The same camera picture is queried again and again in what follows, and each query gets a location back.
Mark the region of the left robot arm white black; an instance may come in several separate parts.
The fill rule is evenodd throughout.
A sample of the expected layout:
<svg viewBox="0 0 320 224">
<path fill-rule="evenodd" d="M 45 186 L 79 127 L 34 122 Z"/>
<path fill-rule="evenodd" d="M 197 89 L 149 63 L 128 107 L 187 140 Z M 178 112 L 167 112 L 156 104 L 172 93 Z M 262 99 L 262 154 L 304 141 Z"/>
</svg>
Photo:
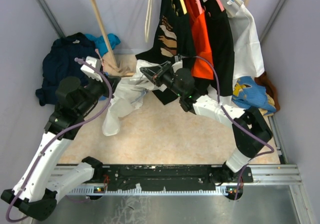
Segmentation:
<svg viewBox="0 0 320 224">
<path fill-rule="evenodd" d="M 103 179 L 102 162 L 86 157 L 71 171 L 52 183 L 49 182 L 59 159 L 75 139 L 81 126 L 94 120 L 102 112 L 89 119 L 86 116 L 102 96 L 112 99 L 120 80 L 120 77 L 104 76 L 102 81 L 90 79 L 88 85 L 83 87 L 77 77 L 70 76 L 59 83 L 56 90 L 58 102 L 44 128 L 35 156 L 19 182 L 1 194 L 0 198 L 9 204 L 6 212 L 8 222 L 21 222 L 28 217 L 44 221 L 71 190 L 84 182 L 97 183 Z M 18 220 L 11 219 L 13 207 L 25 216 Z"/>
</svg>

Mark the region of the white t shirt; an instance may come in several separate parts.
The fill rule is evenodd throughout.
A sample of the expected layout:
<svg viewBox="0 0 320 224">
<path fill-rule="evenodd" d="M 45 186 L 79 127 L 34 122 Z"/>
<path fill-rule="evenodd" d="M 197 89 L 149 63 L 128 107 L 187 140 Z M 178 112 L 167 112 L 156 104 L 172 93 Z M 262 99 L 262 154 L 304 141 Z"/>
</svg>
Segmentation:
<svg viewBox="0 0 320 224">
<path fill-rule="evenodd" d="M 148 92 L 159 89 L 140 71 L 142 67 L 152 66 L 156 66 L 156 64 L 139 59 L 135 74 L 132 77 L 121 79 L 115 89 L 102 125 L 102 132 L 105 136 L 116 135 L 121 129 L 120 118 L 142 107 L 143 97 Z"/>
</svg>

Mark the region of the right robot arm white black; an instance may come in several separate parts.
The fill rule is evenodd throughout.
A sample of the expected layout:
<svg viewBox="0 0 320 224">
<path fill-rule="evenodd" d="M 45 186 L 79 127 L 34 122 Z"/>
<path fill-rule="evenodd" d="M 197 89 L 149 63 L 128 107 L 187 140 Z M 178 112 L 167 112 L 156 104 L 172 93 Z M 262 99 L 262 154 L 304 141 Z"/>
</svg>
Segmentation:
<svg viewBox="0 0 320 224">
<path fill-rule="evenodd" d="M 142 74 L 156 87 L 166 87 L 179 97 L 185 112 L 211 118 L 232 128 L 236 148 L 226 160 L 224 178 L 235 182 L 241 176 L 241 169 L 255 158 L 273 137 L 272 131 L 260 111 L 221 105 L 208 95 L 200 95 L 195 80 L 186 68 L 173 70 L 172 64 L 141 67 Z"/>
</svg>

